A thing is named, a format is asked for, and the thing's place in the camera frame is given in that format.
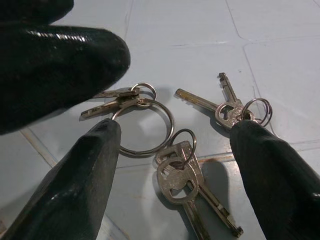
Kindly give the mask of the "silver key with brass blade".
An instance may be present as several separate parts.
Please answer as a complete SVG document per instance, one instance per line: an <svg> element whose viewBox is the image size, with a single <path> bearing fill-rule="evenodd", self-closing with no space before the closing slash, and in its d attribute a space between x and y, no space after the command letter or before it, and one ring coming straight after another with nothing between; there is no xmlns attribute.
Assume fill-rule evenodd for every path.
<svg viewBox="0 0 320 240"><path fill-rule="evenodd" d="M204 99L202 97L199 97L199 96L197 96L197 95L195 95L195 94L193 94L193 93L191 93L189 91L183 90L181 88L178 88L176 90L175 94L178 97L180 97L181 99L183 99L183 100L185 100L185 101L187 101L189 103L192 103L192 104L194 104L196 106L202 107L202 108L204 108L206 110L209 110L209 111L213 112L213 115L214 115L214 118L215 118L216 122L220 126L224 127L225 129L230 130L235 125L234 124L232 127L225 127L225 126L221 125L218 122L218 117L216 116L216 110L219 107L219 105L221 105L222 103L221 104L213 103L211 101L208 101L208 100L206 100L206 99Z"/></svg>

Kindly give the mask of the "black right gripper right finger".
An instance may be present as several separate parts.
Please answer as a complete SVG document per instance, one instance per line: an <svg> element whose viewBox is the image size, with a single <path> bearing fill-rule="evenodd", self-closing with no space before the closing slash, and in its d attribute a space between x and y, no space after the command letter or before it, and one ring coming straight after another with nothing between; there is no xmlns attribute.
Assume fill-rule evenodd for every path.
<svg viewBox="0 0 320 240"><path fill-rule="evenodd" d="M236 123L229 142L266 240L320 240L320 175L252 120Z"/></svg>

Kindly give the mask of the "silver key with angular head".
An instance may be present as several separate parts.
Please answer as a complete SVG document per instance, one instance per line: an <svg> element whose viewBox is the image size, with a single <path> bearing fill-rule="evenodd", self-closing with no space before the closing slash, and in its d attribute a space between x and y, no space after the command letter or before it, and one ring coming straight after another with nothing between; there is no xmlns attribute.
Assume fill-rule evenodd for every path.
<svg viewBox="0 0 320 240"><path fill-rule="evenodd" d="M192 166L199 183L199 193L197 196L201 196L204 200L206 200L213 211L220 218L220 220L230 230L231 234L239 238L244 232L243 229L240 226L236 225L232 215L221 204L218 198L211 192L211 190L207 186L198 159L193 152L193 148L189 141L182 141L159 151L155 156L155 161L158 166L166 159L175 157L181 158L184 162ZM171 193L175 198L183 198L187 194L189 194L192 189L192 185L188 183L182 190L172 190Z"/></svg>

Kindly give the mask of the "silver key with round head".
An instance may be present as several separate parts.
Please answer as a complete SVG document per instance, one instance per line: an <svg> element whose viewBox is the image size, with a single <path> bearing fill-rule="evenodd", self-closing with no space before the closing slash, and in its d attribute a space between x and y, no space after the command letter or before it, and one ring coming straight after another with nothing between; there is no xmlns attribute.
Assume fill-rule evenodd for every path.
<svg viewBox="0 0 320 240"><path fill-rule="evenodd" d="M174 205L183 206L197 239L211 240L196 206L199 181L192 166L179 157L168 158L158 165L156 177L159 188L165 198ZM189 194L180 198L175 198L172 195L172 190L182 190L188 183L192 185L192 190Z"/></svg>

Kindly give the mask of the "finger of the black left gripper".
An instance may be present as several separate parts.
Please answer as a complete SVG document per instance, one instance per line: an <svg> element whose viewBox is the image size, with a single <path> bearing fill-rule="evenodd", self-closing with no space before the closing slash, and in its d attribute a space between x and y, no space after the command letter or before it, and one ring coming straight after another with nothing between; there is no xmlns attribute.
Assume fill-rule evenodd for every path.
<svg viewBox="0 0 320 240"><path fill-rule="evenodd" d="M0 24L0 136L82 103L131 64L126 42L90 27Z"/></svg>
<svg viewBox="0 0 320 240"><path fill-rule="evenodd" d="M51 24L74 7L74 0L0 0L0 22Z"/></svg>

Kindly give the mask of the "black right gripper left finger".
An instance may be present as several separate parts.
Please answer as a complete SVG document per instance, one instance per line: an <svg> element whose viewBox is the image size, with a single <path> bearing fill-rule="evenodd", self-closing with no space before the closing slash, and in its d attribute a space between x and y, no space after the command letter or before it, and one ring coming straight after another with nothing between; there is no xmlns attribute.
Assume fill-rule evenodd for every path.
<svg viewBox="0 0 320 240"><path fill-rule="evenodd" d="M46 174L1 240L96 240L110 196L121 127L104 119Z"/></svg>

